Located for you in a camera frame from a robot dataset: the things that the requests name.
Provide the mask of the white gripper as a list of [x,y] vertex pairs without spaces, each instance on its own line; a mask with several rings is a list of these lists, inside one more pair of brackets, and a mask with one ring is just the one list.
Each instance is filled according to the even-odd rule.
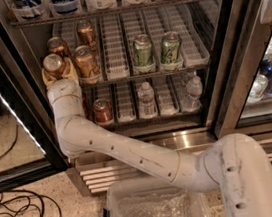
[[64,78],[62,80],[55,81],[52,76],[49,76],[46,73],[45,69],[42,69],[41,76],[43,83],[45,83],[46,88],[48,89],[47,97],[50,104],[54,104],[57,99],[76,96],[81,98],[81,87],[79,87],[78,74],[76,73],[76,68],[73,65],[72,60],[69,58],[64,59],[66,61],[66,69],[64,72]]

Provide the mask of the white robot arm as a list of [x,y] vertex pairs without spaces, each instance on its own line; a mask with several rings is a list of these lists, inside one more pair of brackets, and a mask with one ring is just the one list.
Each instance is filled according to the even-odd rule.
[[86,119],[74,67],[68,68],[67,75],[41,76],[54,111],[59,146],[67,157],[89,150],[106,154],[177,188],[219,189],[226,217],[272,217],[272,164],[253,138],[226,135],[195,156],[114,134]]

